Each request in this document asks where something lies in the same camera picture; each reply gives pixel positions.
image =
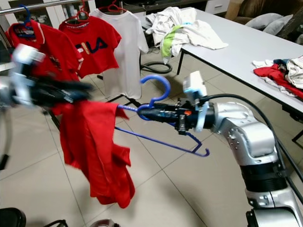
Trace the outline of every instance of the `white t-shirt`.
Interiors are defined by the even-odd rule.
[[[119,68],[103,72],[106,96],[122,94],[139,99],[141,97],[140,51],[148,52],[139,18],[129,11],[120,15],[108,15],[99,9],[91,12],[90,15],[111,24],[122,37],[114,51]]]

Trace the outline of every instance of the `tile floor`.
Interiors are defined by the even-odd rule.
[[[158,61],[160,55],[143,55],[142,61]],[[303,168],[303,150],[291,138],[303,127],[292,120],[281,106],[258,92],[221,74],[219,71],[185,56],[181,74],[176,76],[178,58],[172,59],[173,71],[165,77],[172,92],[166,103],[175,103],[182,95],[182,80],[190,72],[201,70],[209,94],[236,93],[256,103],[270,118],[276,132],[294,159]],[[106,101],[104,84],[96,76],[86,77],[94,85],[94,100]],[[162,94],[155,81],[143,85],[141,103]],[[117,102],[125,104],[126,99]],[[129,121],[116,124],[185,148],[195,143],[179,136],[171,127],[144,122],[134,113]],[[196,136],[211,155],[197,158],[190,154],[115,131],[115,142],[131,148],[130,174],[136,194],[127,209],[116,204],[103,206],[89,196],[83,174],[63,163],[59,132],[49,116],[39,108],[12,110],[13,146],[8,168],[0,173],[0,207],[17,207],[27,215],[27,227],[41,227],[56,219],[66,219],[71,227],[89,227],[96,220],[112,218],[122,227],[243,227],[247,204],[244,184],[226,142],[210,131]],[[303,193],[296,175],[295,182]]]

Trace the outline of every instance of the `fila logo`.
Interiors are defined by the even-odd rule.
[[[96,40],[95,48],[91,48],[91,45],[88,41],[86,41],[85,43],[77,44],[77,45],[75,45],[75,47],[77,49],[82,49],[83,48],[85,50],[85,52],[87,54],[89,54],[89,53],[95,53],[100,49],[105,49],[105,48],[108,47],[108,45],[103,41],[103,39],[98,37],[97,40]]]

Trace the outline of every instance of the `white table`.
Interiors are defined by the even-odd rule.
[[[268,96],[303,118],[303,102],[289,97],[253,73],[253,60],[287,59],[303,55],[303,46],[256,29],[197,10],[197,19],[211,25],[228,47],[210,50],[186,44],[181,49],[179,74],[184,54],[189,54],[252,89]]]

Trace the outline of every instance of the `blue hanger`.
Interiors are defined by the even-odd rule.
[[[32,26],[27,26],[27,23],[31,23],[30,22],[30,12],[29,12],[28,8],[25,5],[23,5],[23,4],[20,4],[19,6],[23,7],[26,10],[26,12],[27,12],[27,17],[25,18],[24,22],[20,23],[19,25],[24,26],[28,30],[33,30]],[[24,37],[24,38],[26,38],[26,37],[27,38],[35,38],[35,35],[31,35],[31,34],[19,34],[18,36],[19,37]]]
[[[169,95],[169,93],[170,93],[170,83],[169,83],[169,81],[166,78],[164,78],[162,76],[159,76],[159,75],[149,75],[149,76],[146,76],[146,77],[142,78],[140,80],[140,82],[142,84],[144,84],[146,81],[148,81],[150,79],[156,79],[156,80],[158,80],[158,81],[160,81],[160,82],[162,82],[164,84],[164,86],[165,86],[165,93],[162,96],[152,98],[149,104],[141,105],[141,106],[139,106],[138,109],[130,107],[130,106],[126,106],[126,105],[118,105],[118,108],[125,109],[125,110],[130,110],[130,111],[134,111],[134,112],[138,112],[141,109],[153,108],[153,105],[154,105],[155,101],[160,101],[160,100],[163,100],[163,99],[167,98],[168,95]],[[149,119],[146,118],[146,117],[144,117],[144,116],[140,116],[140,117],[142,119],[146,120],[146,121],[149,121]],[[156,139],[150,138],[148,136],[144,136],[144,135],[135,133],[133,131],[128,131],[128,130],[125,130],[125,129],[122,129],[122,128],[119,128],[119,127],[115,127],[115,129],[123,131],[123,132],[126,132],[126,133],[134,135],[134,136],[138,136],[138,137],[144,138],[146,140],[150,140],[150,141],[153,141],[153,142],[156,142],[156,143],[159,143],[159,144],[171,147],[171,148],[182,150],[184,152],[191,153],[191,154],[194,154],[194,155],[197,155],[197,156],[200,156],[200,157],[207,157],[210,154],[209,149],[205,149],[205,154],[196,153],[196,151],[199,150],[199,148],[202,146],[202,143],[201,143],[201,141],[197,137],[195,137],[193,134],[191,134],[189,132],[187,132],[186,135],[189,136],[190,138],[192,138],[197,143],[197,146],[193,150],[184,149],[184,148],[181,148],[181,147],[178,147],[178,146],[175,146],[175,145],[172,145],[172,144],[160,141],[160,140],[156,140]]]

